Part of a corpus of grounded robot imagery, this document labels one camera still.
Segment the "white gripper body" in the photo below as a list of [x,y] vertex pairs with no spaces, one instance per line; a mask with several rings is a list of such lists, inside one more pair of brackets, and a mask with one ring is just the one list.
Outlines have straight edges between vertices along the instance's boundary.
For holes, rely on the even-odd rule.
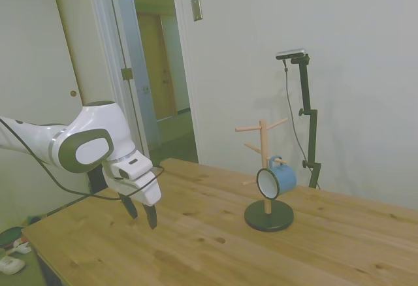
[[161,190],[152,172],[152,162],[138,150],[112,161],[103,162],[103,174],[107,186],[147,206],[161,199]]

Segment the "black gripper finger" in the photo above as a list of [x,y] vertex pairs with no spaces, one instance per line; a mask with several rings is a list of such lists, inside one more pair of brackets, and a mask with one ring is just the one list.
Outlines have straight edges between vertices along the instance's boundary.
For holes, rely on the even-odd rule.
[[120,199],[131,218],[136,219],[138,217],[138,212],[132,199],[122,194],[120,195]]
[[142,207],[146,213],[146,217],[150,228],[155,229],[157,226],[157,210],[155,205],[149,206],[147,204],[142,204]]

